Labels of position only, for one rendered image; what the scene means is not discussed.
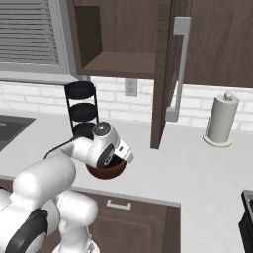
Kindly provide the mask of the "black three-tier stand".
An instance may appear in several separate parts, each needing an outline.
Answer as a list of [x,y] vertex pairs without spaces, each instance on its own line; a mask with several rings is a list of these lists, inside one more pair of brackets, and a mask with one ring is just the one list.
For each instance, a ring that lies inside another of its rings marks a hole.
[[64,92],[73,135],[93,139],[92,128],[99,122],[95,85],[91,81],[75,81],[66,84]]

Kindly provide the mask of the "dark sink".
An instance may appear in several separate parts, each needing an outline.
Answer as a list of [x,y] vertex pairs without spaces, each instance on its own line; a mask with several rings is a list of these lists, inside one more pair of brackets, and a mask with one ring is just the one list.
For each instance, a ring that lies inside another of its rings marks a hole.
[[0,152],[35,120],[35,118],[0,115]]

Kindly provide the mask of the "open brown wall cabinet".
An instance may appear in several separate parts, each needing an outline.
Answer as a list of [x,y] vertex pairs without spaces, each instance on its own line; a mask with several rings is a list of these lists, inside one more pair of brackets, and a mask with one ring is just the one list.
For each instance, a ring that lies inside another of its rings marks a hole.
[[152,79],[159,0],[66,0],[79,75]]

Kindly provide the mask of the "window with grey blinds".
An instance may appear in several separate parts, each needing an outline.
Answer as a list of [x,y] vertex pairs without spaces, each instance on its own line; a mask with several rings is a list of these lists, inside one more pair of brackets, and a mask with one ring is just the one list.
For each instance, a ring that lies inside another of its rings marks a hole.
[[65,84],[77,73],[67,0],[0,0],[0,80]]

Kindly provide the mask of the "white paper towel roll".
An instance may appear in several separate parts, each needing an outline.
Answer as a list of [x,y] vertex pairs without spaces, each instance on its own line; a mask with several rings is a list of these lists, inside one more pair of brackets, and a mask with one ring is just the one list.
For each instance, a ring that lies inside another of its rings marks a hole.
[[238,108],[239,99],[226,91],[214,97],[211,114],[203,140],[214,147],[225,148],[232,144],[231,128]]

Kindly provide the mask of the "black cooker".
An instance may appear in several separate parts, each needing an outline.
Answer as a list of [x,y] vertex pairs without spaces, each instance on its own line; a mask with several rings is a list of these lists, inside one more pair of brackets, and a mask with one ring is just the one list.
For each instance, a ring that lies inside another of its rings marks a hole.
[[244,252],[253,253],[253,191],[243,190],[241,193],[245,211],[238,223]]

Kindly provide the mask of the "brown cabinet door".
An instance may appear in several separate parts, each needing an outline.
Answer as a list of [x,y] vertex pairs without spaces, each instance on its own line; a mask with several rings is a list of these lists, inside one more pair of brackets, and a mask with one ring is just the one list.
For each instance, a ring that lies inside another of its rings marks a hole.
[[191,15],[193,0],[159,0],[150,147],[158,149],[179,74],[181,36],[173,34],[174,19]]

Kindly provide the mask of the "closed brown wall cabinet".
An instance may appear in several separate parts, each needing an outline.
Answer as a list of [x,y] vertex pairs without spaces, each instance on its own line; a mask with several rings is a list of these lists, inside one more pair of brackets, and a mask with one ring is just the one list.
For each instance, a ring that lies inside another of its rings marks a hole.
[[189,0],[184,82],[253,88],[253,0]]

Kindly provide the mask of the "brown bowl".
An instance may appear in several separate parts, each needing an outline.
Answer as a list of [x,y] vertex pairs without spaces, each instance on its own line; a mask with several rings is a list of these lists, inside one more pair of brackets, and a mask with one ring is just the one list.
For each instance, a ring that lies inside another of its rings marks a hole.
[[91,175],[98,179],[109,180],[120,176],[125,170],[127,163],[120,159],[118,156],[114,156],[111,162],[103,168],[93,168],[87,165],[87,169]]

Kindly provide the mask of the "white wall socket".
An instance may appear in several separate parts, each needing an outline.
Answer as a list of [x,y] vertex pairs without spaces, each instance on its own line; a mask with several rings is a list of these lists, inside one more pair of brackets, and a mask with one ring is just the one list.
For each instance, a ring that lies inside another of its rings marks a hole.
[[134,78],[125,79],[125,95],[126,96],[137,96],[137,80]]

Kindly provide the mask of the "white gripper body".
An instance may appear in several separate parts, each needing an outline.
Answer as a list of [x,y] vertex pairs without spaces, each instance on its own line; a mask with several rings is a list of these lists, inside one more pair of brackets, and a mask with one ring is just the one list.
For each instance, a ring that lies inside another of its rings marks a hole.
[[123,140],[121,141],[121,156],[122,160],[124,160],[126,163],[130,163],[134,158],[129,145]]

